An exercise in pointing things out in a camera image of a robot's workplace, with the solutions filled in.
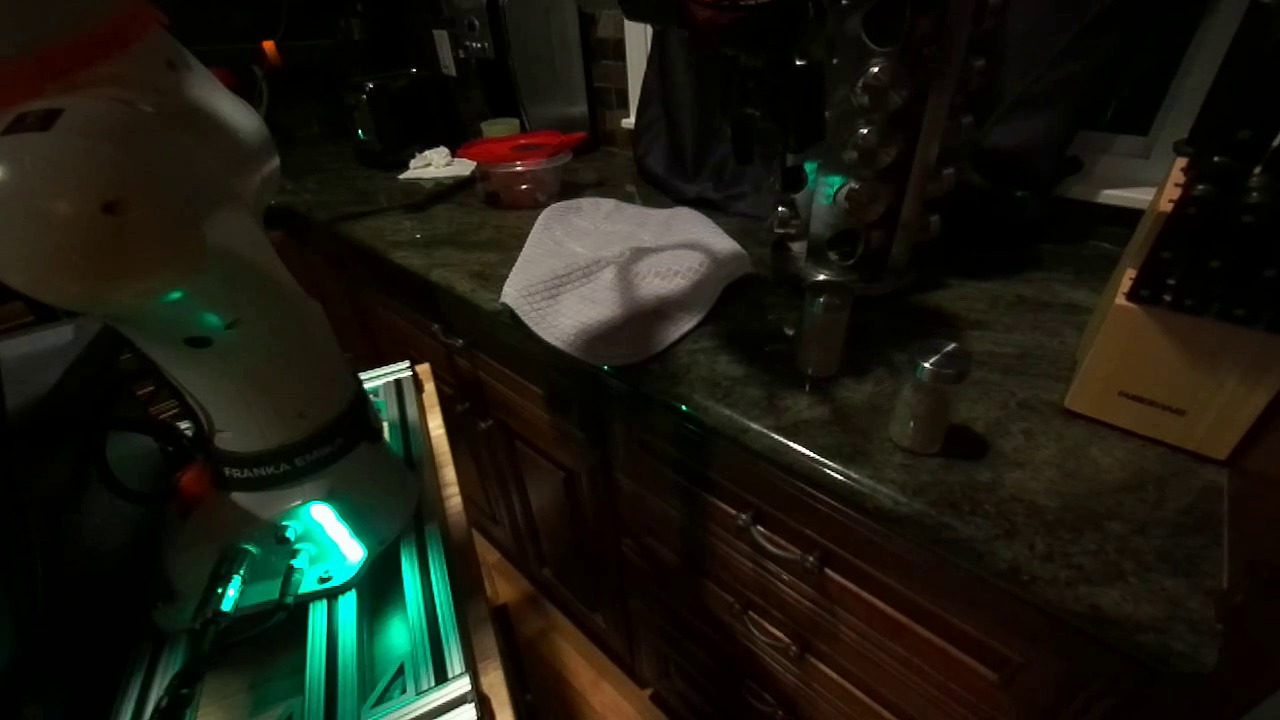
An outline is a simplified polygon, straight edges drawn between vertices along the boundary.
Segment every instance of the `wooden cabinet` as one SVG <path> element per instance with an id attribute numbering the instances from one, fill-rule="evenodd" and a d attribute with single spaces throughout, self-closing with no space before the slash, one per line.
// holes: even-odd
<path id="1" fill-rule="evenodd" d="M 1125 688 L 1125 665 L 827 486 L 465 337 L 372 259 L 313 271 L 335 269 L 313 289 L 352 356 L 430 360 L 472 524 L 671 715 L 1109 715 Z"/>
<path id="2" fill-rule="evenodd" d="M 762 676 L 748 695 L 771 715 L 1070 715 L 1118 678 L 1070 631 L 681 411 L 618 411 L 614 485 L 637 619 L 656 624 L 640 669 L 674 715 L 742 700 L 723 678 L 686 700 L 671 672 L 686 631 L 709 636 L 703 669 L 753 665 L 731 676 Z"/>

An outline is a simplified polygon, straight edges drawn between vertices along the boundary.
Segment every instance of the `silver canister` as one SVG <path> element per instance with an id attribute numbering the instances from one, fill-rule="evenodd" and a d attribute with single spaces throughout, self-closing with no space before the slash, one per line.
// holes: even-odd
<path id="1" fill-rule="evenodd" d="M 804 265 L 804 312 L 794 337 L 794 368 L 804 380 L 830 380 L 843 364 L 851 318 L 851 271 Z"/>
<path id="2" fill-rule="evenodd" d="M 937 457 L 950 431 L 950 387 L 966 377 L 963 344 L 944 344 L 912 364 L 902 393 L 894 397 L 887 438 L 902 451 Z"/>

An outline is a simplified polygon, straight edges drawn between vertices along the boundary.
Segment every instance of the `green light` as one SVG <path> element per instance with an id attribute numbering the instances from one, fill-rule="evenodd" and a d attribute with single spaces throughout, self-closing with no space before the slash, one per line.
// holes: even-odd
<path id="1" fill-rule="evenodd" d="M 400 636 L 408 639 L 408 646 L 400 656 L 408 656 L 408 676 L 416 676 L 416 685 L 434 678 L 434 656 L 430 646 L 430 619 L 427 619 L 427 581 L 425 581 L 425 557 L 416 548 L 416 540 L 400 540 L 400 587 L 402 587 L 402 624 Z"/>
<path id="2" fill-rule="evenodd" d="M 818 175 L 818 181 L 814 181 L 814 199 L 818 199 L 818 204 L 836 204 L 836 194 L 838 194 L 843 182 L 847 182 L 847 181 L 836 175 L 836 173 L 830 173 L 830 175 Z"/>
<path id="3" fill-rule="evenodd" d="M 358 593 L 347 587 L 330 601 L 330 646 L 335 656 L 358 656 Z M 358 672 L 335 672 L 335 711 L 330 715 L 358 715 L 365 690 Z"/>
<path id="4" fill-rule="evenodd" d="M 238 604 L 238 593 L 245 593 L 245 569 L 229 581 L 223 601 L 215 607 L 232 615 Z"/>
<path id="5" fill-rule="evenodd" d="M 330 502 L 308 502 L 321 531 L 345 551 L 347 565 L 365 565 L 369 548 L 355 540 L 355 531 L 330 513 Z"/>
<path id="6" fill-rule="evenodd" d="M 465 629 L 450 607 L 450 581 L 448 581 L 448 557 L 439 524 L 427 526 L 427 576 L 430 576 L 430 601 L 439 619 L 439 646 L 445 646 L 445 672 L 461 676 L 465 669 Z"/>
<path id="7" fill-rule="evenodd" d="M 199 312 L 203 328 L 229 328 L 229 318 L 219 312 Z"/>

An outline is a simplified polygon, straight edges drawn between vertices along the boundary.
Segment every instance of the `dark granite countertop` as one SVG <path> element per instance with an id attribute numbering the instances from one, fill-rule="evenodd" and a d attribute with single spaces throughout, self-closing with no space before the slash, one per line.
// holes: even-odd
<path id="1" fill-rule="evenodd" d="M 483 206 L 472 188 L 411 206 L 418 188 L 352 168 L 345 152 L 292 155 L 283 175 L 283 204 L 335 220 L 345 236 L 425 285 L 514 325 L 498 289 L 536 211 Z M 623 152 L 585 155 L 576 188 L 656 199 L 629 175 Z M 767 271 L 762 228 L 723 228 Z M 1080 333 L 1125 245 L 1117 231 L 1062 236 L 1014 274 L 864 299 L 847 368 L 825 387 L 794 380 L 786 344 L 758 318 L 762 278 L 734 285 L 674 347 L 611 377 L 686 406 L 1032 604 L 1158 669 L 1202 672 L 1220 642 L 1228 472 L 1061 406 Z M 902 360 L 950 337 L 971 350 L 955 421 L 986 438 L 986 457 L 902 457 L 882 438 Z"/>

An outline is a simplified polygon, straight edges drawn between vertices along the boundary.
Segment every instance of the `kitchen appliance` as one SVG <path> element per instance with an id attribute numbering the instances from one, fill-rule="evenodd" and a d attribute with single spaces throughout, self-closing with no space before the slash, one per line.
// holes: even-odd
<path id="1" fill-rule="evenodd" d="M 623 0 L 652 25 L 637 168 L 699 206 L 767 214 L 786 152 L 825 135 L 814 5 Z"/>
<path id="2" fill-rule="evenodd" d="M 416 64 L 358 73 L 347 92 L 347 115 L 355 155 L 388 173 L 400 173 L 425 147 L 448 147 L 468 135 L 450 82 Z"/>
<path id="3" fill-rule="evenodd" d="M 590 127 L 585 20 L 576 0 L 445 0 L 455 79 L 492 97 L 511 87 L 514 109 L 488 103 L 488 115 L 521 115 L 523 127 Z"/>

